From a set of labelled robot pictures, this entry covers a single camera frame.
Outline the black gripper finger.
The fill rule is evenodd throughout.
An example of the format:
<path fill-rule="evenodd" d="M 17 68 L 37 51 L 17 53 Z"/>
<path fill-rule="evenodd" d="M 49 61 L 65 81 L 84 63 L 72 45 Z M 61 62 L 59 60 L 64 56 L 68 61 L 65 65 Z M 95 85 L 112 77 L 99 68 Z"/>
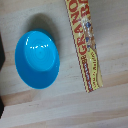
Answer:
<path fill-rule="evenodd" d="M 4 111 L 4 104 L 0 97 L 0 118 L 2 117 L 3 111 Z"/>
<path fill-rule="evenodd" d="M 1 33 L 0 33 L 0 68 L 2 68 L 4 62 L 5 62 L 5 53 L 4 53 L 4 48 L 3 48 L 3 43 L 2 43 Z"/>

